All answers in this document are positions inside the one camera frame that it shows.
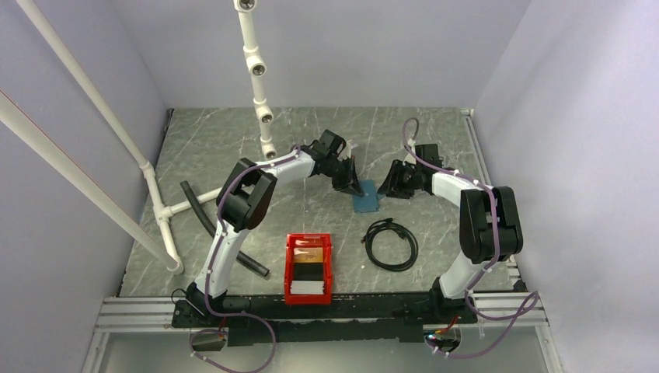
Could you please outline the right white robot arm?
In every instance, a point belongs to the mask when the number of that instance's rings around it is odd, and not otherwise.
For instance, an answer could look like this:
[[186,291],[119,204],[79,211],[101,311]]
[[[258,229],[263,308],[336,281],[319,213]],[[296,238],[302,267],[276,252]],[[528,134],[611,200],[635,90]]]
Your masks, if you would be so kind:
[[406,146],[406,150],[414,161],[394,160],[378,193],[410,199],[419,190],[459,208],[461,252],[436,279],[433,289],[439,295],[428,302],[431,318],[447,322],[457,314],[458,302],[465,300],[488,270],[521,252],[523,235],[515,195],[508,186],[489,186],[445,168],[437,145]]

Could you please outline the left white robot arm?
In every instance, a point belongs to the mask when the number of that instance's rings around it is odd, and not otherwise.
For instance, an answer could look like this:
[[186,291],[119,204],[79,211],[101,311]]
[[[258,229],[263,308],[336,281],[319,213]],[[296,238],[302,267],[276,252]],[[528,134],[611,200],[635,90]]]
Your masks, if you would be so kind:
[[217,222],[213,241],[201,272],[185,290],[193,317],[203,326],[217,324],[223,316],[231,270],[247,235],[265,218],[275,189],[316,175],[331,179],[332,188],[363,197],[353,156],[340,158],[347,148],[344,138],[330,130],[309,145],[264,162],[240,159],[216,200]]

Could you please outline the blue card holder wallet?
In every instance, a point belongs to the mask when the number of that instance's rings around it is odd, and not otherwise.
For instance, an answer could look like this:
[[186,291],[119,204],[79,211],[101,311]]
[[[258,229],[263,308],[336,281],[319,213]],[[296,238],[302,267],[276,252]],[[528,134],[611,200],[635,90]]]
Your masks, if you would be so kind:
[[364,213],[375,213],[379,210],[378,203],[378,194],[375,187],[374,180],[362,180],[360,182],[361,189],[364,192],[364,195],[353,196],[353,210],[355,213],[364,214]]

